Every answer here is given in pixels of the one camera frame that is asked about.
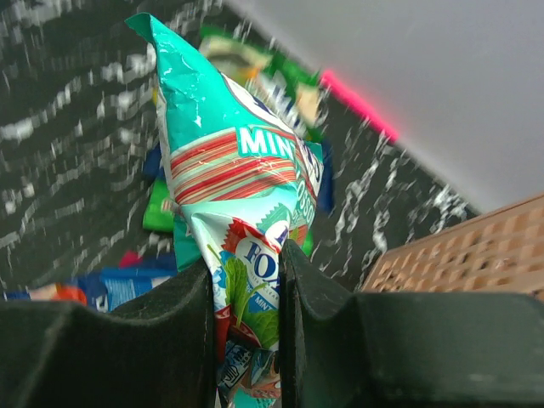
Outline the red snack packet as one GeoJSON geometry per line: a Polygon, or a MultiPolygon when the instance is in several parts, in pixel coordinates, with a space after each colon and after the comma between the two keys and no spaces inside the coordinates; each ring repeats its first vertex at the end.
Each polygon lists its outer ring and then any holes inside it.
{"type": "Polygon", "coordinates": [[[133,268],[138,265],[140,265],[142,262],[142,258],[139,256],[137,252],[134,251],[127,251],[121,258],[118,267],[121,269],[125,268],[133,268]]]}

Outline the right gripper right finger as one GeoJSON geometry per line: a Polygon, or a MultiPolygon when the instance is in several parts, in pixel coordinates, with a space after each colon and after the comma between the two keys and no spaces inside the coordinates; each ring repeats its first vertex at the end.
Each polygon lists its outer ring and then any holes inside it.
{"type": "Polygon", "coordinates": [[[288,241],[285,407],[540,407],[543,305],[514,293],[352,293],[288,241]]]}

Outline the green cassava chips bag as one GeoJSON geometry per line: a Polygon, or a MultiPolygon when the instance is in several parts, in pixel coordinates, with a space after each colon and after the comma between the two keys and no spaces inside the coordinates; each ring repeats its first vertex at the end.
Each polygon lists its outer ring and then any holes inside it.
{"type": "Polygon", "coordinates": [[[175,241],[199,253],[256,241],[278,253],[315,219],[323,153],[271,54],[207,32],[195,48],[146,15],[175,241]]]}

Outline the light blue wafer packet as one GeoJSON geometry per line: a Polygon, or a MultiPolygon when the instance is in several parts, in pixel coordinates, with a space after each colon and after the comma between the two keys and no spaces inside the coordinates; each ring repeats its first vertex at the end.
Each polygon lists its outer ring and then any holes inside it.
{"type": "Polygon", "coordinates": [[[170,279],[170,276],[136,277],[136,278],[104,278],[106,294],[94,300],[99,312],[107,313],[135,298],[146,294],[151,289],[170,279]]]}

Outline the dark blue potato chips bag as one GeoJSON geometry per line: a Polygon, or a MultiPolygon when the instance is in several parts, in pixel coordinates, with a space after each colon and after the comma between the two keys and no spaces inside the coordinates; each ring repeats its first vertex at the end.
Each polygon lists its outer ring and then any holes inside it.
{"type": "MultiPolygon", "coordinates": [[[[318,194],[317,208],[327,215],[334,209],[334,180],[332,148],[323,140],[320,143],[323,153],[323,173],[321,177],[320,191],[318,194]]],[[[153,200],[158,206],[166,202],[169,191],[166,183],[166,175],[162,166],[161,147],[157,144],[147,155],[143,165],[143,175],[153,182],[153,200]]]]}

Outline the teal mint candy bag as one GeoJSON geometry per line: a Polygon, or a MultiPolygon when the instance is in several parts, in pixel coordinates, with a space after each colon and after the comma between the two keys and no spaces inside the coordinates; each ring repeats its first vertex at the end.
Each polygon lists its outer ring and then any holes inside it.
{"type": "Polygon", "coordinates": [[[280,254],[315,216],[322,149],[147,13],[127,26],[156,52],[168,188],[212,278],[225,407],[281,396],[280,254]]]}

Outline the blue sweet chilli chips bag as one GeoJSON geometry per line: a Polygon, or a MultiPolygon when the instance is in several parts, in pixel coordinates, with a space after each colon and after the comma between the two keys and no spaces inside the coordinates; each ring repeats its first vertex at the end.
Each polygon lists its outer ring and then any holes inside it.
{"type": "Polygon", "coordinates": [[[159,277],[177,274],[175,270],[164,269],[141,269],[141,268],[106,268],[99,272],[78,276],[61,283],[42,286],[37,289],[27,289],[19,292],[4,292],[1,299],[31,300],[31,301],[73,301],[84,304],[92,309],[94,300],[100,295],[106,294],[103,279],[108,278],[136,278],[136,277],[159,277]]]}

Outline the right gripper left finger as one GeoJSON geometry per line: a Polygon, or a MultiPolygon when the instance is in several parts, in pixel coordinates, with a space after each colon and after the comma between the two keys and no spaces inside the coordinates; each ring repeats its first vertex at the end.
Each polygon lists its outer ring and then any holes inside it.
{"type": "Polygon", "coordinates": [[[4,407],[211,407],[212,284],[198,261],[109,314],[1,304],[4,407]]]}

